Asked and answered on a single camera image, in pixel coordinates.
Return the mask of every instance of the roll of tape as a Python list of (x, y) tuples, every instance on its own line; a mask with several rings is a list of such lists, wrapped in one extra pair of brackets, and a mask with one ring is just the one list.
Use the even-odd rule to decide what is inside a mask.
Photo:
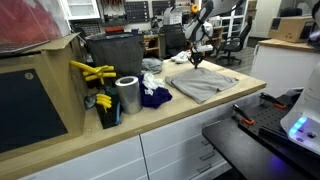
[(127, 76), (116, 81), (120, 103), (125, 114), (134, 114), (142, 109), (139, 80), (135, 76)]

